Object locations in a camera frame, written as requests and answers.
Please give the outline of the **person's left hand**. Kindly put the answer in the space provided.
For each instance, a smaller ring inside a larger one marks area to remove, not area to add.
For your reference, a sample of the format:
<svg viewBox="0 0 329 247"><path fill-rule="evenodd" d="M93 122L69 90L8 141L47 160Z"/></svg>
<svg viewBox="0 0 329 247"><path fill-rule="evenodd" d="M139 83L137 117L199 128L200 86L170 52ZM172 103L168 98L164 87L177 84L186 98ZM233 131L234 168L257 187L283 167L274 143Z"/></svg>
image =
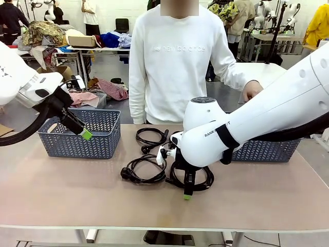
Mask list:
<svg viewBox="0 0 329 247"><path fill-rule="evenodd" d="M244 102L248 102L263 90L263 87L256 80L249 81L242 91Z"/></svg>

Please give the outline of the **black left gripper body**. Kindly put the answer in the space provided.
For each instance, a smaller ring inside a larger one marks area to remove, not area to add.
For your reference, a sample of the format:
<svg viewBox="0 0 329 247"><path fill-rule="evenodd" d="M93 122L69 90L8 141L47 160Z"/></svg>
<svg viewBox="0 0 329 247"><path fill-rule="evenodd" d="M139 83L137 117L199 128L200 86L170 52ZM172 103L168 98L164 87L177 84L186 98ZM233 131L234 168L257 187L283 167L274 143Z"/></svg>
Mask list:
<svg viewBox="0 0 329 247"><path fill-rule="evenodd" d="M80 135L84 131L84 123L69 110L72 103L73 100L70 95L60 86L56 88L51 96L52 113L59 118L62 125L74 134Z"/></svg>

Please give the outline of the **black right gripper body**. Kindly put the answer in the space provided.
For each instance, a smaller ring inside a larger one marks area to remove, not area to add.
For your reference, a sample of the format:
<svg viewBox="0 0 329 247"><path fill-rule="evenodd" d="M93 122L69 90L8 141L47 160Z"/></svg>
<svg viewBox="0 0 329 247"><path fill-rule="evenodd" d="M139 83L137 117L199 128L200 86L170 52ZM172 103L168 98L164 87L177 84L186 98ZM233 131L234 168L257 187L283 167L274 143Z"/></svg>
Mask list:
<svg viewBox="0 0 329 247"><path fill-rule="evenodd" d="M190 163L188 163L183 157L181 150L179 148L176 148L175 161L173 165L174 168L177 170L183 170L188 172L197 172L201 170L200 167L195 167L192 166Z"/></svg>

